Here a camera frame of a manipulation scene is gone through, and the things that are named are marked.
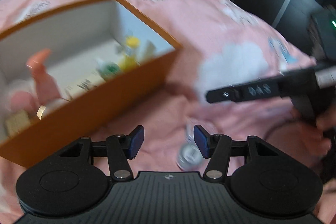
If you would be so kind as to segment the person right hand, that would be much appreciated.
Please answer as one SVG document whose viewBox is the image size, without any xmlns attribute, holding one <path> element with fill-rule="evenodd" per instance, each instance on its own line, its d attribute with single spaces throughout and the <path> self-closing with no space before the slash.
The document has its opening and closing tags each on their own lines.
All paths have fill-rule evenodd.
<svg viewBox="0 0 336 224">
<path fill-rule="evenodd" d="M 292 114 L 294 120 L 269 130 L 265 140 L 304 165 L 313 167 L 331 150 L 331 141 L 323 137 L 323 132 L 335 127 L 335 105 L 317 118 L 315 126 L 304 123 L 296 109 Z M 324 185 L 314 214 L 323 223 L 335 223 L 335 179 Z"/>
</svg>

